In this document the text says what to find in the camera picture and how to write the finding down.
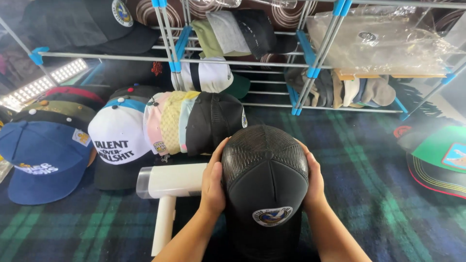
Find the forearm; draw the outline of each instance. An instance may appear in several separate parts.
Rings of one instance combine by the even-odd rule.
[[[308,210],[309,226],[322,262],[370,262],[327,201]]]
[[[217,218],[198,210],[152,262],[201,261]]]

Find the green plaid rug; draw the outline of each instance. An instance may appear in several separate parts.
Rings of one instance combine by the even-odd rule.
[[[373,261],[465,261],[466,201],[414,181],[392,134],[398,115],[303,110],[295,117],[290,109],[263,107],[246,113],[309,147],[321,163],[330,205]],[[183,162],[176,155],[169,161]],[[7,177],[0,184],[0,262],[150,261],[157,200],[132,190],[99,191],[92,172],[91,166],[70,196],[36,207],[8,200]],[[177,199],[175,232],[198,206],[199,198]],[[315,255],[304,219],[299,255],[291,261]],[[221,217],[206,261],[234,260],[223,252],[225,239]]]

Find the navy blue cap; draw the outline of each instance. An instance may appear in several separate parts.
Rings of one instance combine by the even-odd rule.
[[[0,131],[0,155],[15,166],[8,197],[39,205],[68,196],[81,181],[92,147],[88,134],[64,124],[6,124]]]

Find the green brim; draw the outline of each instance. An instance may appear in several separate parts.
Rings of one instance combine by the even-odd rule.
[[[221,93],[226,93],[241,99],[246,96],[251,87],[251,81],[243,76],[233,74],[233,83]]]

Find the hand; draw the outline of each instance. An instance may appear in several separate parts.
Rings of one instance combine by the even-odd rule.
[[[225,209],[225,194],[220,179],[222,178],[222,163],[220,157],[229,138],[225,138],[215,149],[202,174],[202,193],[199,211],[217,219]]]
[[[323,192],[323,177],[320,171],[320,164],[314,158],[314,155],[309,152],[307,146],[301,143],[298,139],[295,139],[301,145],[306,154],[306,159],[309,165],[309,187],[306,196],[303,199],[304,211],[307,213],[314,208],[320,207],[322,204],[326,204],[327,200]]]

